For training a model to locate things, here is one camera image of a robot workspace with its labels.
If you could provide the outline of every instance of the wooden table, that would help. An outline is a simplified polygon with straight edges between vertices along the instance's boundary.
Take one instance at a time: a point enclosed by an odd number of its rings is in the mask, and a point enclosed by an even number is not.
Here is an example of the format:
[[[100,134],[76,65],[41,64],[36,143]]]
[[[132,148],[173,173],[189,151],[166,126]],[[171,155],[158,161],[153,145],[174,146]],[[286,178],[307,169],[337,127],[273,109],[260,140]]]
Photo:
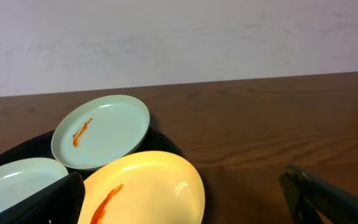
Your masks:
[[[112,94],[141,99],[199,170],[204,223],[290,223],[287,164],[358,195],[358,72],[4,97],[0,153]]]

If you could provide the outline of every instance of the wood grain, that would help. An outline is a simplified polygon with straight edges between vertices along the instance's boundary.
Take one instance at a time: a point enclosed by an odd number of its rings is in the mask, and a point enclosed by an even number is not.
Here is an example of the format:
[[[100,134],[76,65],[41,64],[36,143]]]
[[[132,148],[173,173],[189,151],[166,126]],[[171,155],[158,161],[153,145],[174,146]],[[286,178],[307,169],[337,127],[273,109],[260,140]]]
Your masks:
[[[112,94],[141,99],[199,170],[204,223],[289,223],[287,164],[358,195],[358,72],[0,98],[0,153]]]

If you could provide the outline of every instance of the white wall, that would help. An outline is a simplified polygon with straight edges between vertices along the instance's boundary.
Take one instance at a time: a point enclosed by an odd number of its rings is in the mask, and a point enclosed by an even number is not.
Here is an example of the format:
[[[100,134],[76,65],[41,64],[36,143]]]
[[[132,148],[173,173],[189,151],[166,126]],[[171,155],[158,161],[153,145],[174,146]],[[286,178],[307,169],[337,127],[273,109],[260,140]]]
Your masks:
[[[0,0],[0,96],[358,71],[358,0]]]

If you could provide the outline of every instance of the food residue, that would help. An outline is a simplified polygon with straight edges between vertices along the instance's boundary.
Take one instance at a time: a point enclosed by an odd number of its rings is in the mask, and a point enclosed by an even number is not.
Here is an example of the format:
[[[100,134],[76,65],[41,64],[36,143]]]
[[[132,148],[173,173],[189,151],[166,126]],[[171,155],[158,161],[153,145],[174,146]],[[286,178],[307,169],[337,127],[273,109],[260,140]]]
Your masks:
[[[118,187],[116,187],[115,189],[112,189],[110,191],[110,193],[107,195],[107,197],[99,205],[98,209],[96,209],[96,211],[94,212],[92,219],[91,219],[91,224],[101,224],[102,223],[103,216],[106,213],[107,203],[109,203],[110,199],[116,193],[118,193],[122,189],[123,186],[124,186],[123,184],[120,184]]]
[[[85,122],[84,126],[79,129],[75,134],[73,134],[73,145],[74,147],[78,147],[78,141],[80,141],[81,136],[88,129],[88,124],[92,121],[92,118],[89,121]]]

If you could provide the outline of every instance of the sauce stain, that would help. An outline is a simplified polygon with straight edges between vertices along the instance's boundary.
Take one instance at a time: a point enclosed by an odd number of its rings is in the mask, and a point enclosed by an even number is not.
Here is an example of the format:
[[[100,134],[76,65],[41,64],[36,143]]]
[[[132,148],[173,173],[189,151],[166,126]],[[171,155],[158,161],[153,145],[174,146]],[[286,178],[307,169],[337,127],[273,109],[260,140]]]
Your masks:
[[[104,214],[106,213],[106,205],[109,203],[110,199],[118,193],[124,185],[120,184],[115,189],[112,189],[103,202],[99,205],[98,209],[94,212],[90,224],[101,224]]]
[[[73,145],[74,147],[78,147],[78,141],[80,141],[80,138],[84,134],[84,132],[88,129],[88,124],[92,121],[92,118],[89,119],[89,121],[85,122],[84,126],[79,129],[75,134],[73,134]]]

